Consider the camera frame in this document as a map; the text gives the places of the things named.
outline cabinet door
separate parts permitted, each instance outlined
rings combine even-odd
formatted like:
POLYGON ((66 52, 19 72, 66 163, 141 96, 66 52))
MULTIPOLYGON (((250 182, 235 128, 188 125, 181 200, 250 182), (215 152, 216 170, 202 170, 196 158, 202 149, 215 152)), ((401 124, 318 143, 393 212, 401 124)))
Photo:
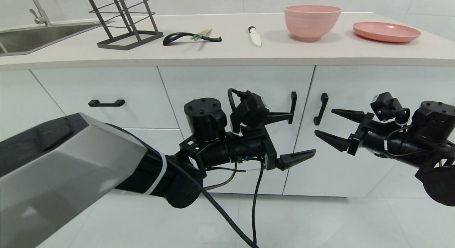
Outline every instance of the cabinet door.
MULTIPOLYGON (((213 66, 213 67, 159 67, 172 107, 183 136, 191 135, 183 106, 193 99, 213 97, 221 101, 221 107, 229 119, 231 108, 228 89, 250 90, 264 97, 273 112, 289 112, 291 92, 298 95, 294 123, 278 122, 267 125, 278 154, 291 153, 295 146, 299 123, 311 81, 313 66, 213 66)), ((223 167, 233 168, 232 164, 223 167)), ((234 179, 224 187, 214 189, 218 193, 254 193, 260 163, 244 162, 234 179)), ((205 185, 222 183, 232 172, 216 170, 208 173, 205 185)), ((265 171, 259 192, 261 194, 282 194, 287 171, 278 169, 265 171)))
POLYGON ((455 68, 442 67, 317 66, 296 144, 296 150, 311 146, 317 153, 290 169, 284 194, 366 196, 396 161, 375 157, 366 149, 359 149, 356 156, 341 153, 317 138, 314 130, 347 138, 358 124, 330 111, 338 108, 372 112, 369 104, 373 97, 387 91, 412 112, 422 101, 450 102, 454 76, 455 68), (328 104, 320 125, 315 126, 313 119, 320 112, 322 93, 328 94, 328 104))
POLYGON ((125 130, 166 155, 177 153, 180 150, 179 144, 183 141, 183 136, 179 129, 125 128, 125 130))
POLYGON ((121 128, 178 128, 156 67, 33 70, 65 114, 82 112, 121 128), (90 107, 97 99, 121 107, 90 107))
POLYGON ((63 116, 29 70, 0 72, 1 140, 63 116))

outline sink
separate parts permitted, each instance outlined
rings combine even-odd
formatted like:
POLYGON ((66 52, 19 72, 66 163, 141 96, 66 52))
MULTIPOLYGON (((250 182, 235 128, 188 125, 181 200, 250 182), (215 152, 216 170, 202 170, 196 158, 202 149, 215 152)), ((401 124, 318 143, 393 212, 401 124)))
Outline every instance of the sink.
POLYGON ((97 22, 86 22, 1 31, 0 56, 26 55, 98 26, 97 22))

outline white countertop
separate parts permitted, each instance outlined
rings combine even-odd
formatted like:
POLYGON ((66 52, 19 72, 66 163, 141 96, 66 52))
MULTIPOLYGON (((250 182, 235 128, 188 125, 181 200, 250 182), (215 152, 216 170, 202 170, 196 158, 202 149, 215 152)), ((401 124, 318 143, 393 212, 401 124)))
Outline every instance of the white countertop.
MULTIPOLYGON (((319 41, 294 40, 286 29, 284 14, 156 16, 164 35, 197 33, 212 28, 211 37, 222 42, 191 42, 183 37, 163 46, 162 38, 129 51, 100 49, 107 39, 102 28, 79 34, 29 55, 0 57, 0 70, 104 66, 183 65, 427 65, 455 66, 455 43, 426 31, 408 44, 388 44, 357 37, 352 25, 361 21, 396 21, 373 13, 342 13, 335 27, 319 41), (248 25, 254 25, 263 41, 250 41, 248 25)), ((138 29, 151 30, 151 22, 138 29)), ((117 34, 125 29, 111 28, 117 34)))

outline silver arm casing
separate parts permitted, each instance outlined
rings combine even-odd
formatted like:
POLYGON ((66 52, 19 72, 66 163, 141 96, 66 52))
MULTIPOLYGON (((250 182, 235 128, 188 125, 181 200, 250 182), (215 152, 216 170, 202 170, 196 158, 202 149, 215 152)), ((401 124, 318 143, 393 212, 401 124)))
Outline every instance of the silver arm casing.
MULTIPOLYGON (((129 177, 146 154, 132 136, 79 115, 85 128, 17 169, 0 172, 0 248, 38 246, 129 177)), ((0 162, 0 168, 9 163, 0 162)))

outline black metal rack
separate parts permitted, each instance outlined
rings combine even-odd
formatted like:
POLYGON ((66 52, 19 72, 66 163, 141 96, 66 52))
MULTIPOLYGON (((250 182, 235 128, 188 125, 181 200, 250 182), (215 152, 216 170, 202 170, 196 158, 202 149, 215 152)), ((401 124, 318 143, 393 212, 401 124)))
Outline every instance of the black metal rack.
POLYGON ((106 49, 117 49, 117 50, 130 50, 135 47, 138 47, 142 44, 146 44, 148 42, 154 41, 155 39, 158 39, 160 37, 163 37, 163 33, 158 31, 158 28, 156 27, 155 20, 153 19, 153 15, 155 13, 150 11, 150 7, 147 3, 149 0, 113 0, 110 4, 103 5, 101 7, 97 7, 95 4, 94 0, 88 0, 90 2, 90 5, 92 6, 93 10, 90 11, 90 13, 96 14, 98 19, 100 20, 100 26, 104 28, 104 31, 106 31, 107 36, 109 39, 106 39, 104 41, 98 42, 97 45, 99 48, 106 48, 106 49), (127 6, 126 2, 131 1, 135 2, 138 1, 137 3, 127 6), (146 12, 130 12, 130 9, 133 7, 136 7, 138 5, 144 4, 146 8, 146 12), (118 11, 102 11, 101 9, 106 8, 110 5, 115 5, 117 7, 118 11), (107 20, 104 20, 101 14, 118 14, 115 15, 114 17, 108 18, 107 20), (133 21, 133 18, 131 14, 146 14, 146 17, 141 18, 140 20, 133 21), (122 20, 125 24, 125 26, 109 26, 108 23, 112 21, 114 18, 117 17, 122 17, 122 20), (151 23, 153 24, 154 31, 138 31, 136 28, 136 23, 143 21, 147 18, 150 18, 151 23), (109 28, 126 28, 128 30, 128 33, 122 34, 120 36, 112 36, 111 31, 109 28), (141 34, 149 35, 147 38, 141 38, 141 34), (127 45, 118 45, 118 44, 112 44, 114 42, 120 41, 122 39, 125 39, 127 37, 135 36, 137 41, 133 42, 131 44, 127 45))

